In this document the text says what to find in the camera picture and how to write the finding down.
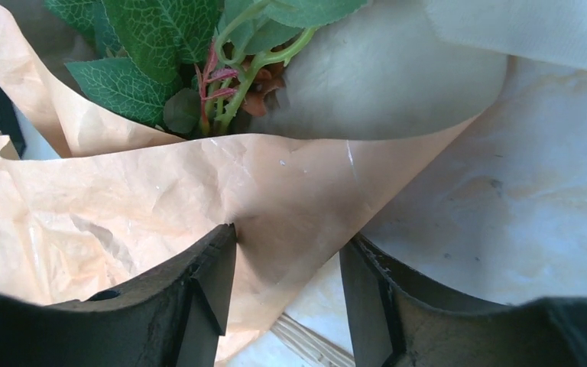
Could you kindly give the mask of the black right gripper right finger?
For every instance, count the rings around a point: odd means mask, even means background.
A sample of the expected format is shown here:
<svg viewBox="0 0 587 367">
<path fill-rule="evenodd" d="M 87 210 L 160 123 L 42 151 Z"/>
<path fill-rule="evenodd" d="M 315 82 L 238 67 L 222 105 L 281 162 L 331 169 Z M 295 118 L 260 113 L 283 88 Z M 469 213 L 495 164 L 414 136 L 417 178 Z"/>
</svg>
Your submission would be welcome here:
<svg viewBox="0 0 587 367">
<path fill-rule="evenodd" d="M 482 300 L 359 234 L 339 260 L 358 366 L 587 366 L 587 297 Z"/>
</svg>

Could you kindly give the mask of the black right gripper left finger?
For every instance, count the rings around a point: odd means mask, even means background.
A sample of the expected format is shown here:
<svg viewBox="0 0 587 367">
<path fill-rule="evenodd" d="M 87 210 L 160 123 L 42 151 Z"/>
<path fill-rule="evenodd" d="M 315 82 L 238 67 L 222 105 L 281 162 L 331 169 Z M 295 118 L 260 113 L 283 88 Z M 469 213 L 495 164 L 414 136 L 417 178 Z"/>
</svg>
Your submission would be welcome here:
<svg viewBox="0 0 587 367">
<path fill-rule="evenodd" d="M 224 224 L 87 300 L 38 306 L 0 294 L 0 366 L 213 365 L 236 246 Z"/>
</svg>

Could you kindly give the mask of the orange paper bouquet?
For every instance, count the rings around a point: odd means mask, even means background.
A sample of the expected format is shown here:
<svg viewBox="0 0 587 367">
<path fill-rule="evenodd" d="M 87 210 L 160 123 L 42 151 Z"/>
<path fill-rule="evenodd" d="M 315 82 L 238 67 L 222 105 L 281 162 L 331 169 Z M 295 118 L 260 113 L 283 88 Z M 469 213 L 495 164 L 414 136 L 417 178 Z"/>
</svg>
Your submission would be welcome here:
<svg viewBox="0 0 587 367">
<path fill-rule="evenodd" d="M 441 40 L 422 1 L 320 29 L 251 134 L 182 141 L 73 89 L 83 40 L 39 1 L 0 1 L 0 87 L 58 151 L 0 134 L 0 292 L 84 298 L 233 222 L 240 252 L 221 365 L 498 97 L 508 56 Z"/>
</svg>

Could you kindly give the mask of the small pink flower bunch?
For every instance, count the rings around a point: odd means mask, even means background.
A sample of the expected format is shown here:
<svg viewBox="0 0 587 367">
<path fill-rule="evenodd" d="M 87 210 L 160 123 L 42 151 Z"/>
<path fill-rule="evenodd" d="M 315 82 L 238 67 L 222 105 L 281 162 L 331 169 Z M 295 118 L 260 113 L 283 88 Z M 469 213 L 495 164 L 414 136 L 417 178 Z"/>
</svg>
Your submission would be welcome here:
<svg viewBox="0 0 587 367">
<path fill-rule="evenodd" d="M 362 1 L 48 1 L 96 49 L 66 67 L 95 104 L 182 138 L 264 116 L 284 70 Z"/>
</svg>

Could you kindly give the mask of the cream ribbon bow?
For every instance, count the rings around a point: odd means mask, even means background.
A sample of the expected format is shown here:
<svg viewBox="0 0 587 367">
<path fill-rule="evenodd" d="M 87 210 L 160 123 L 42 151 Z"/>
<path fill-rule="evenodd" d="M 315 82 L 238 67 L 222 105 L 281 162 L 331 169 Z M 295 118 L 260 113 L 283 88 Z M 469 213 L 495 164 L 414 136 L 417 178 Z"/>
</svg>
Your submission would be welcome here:
<svg viewBox="0 0 587 367">
<path fill-rule="evenodd" d="M 587 0 L 425 1 L 443 40 L 587 70 Z"/>
</svg>

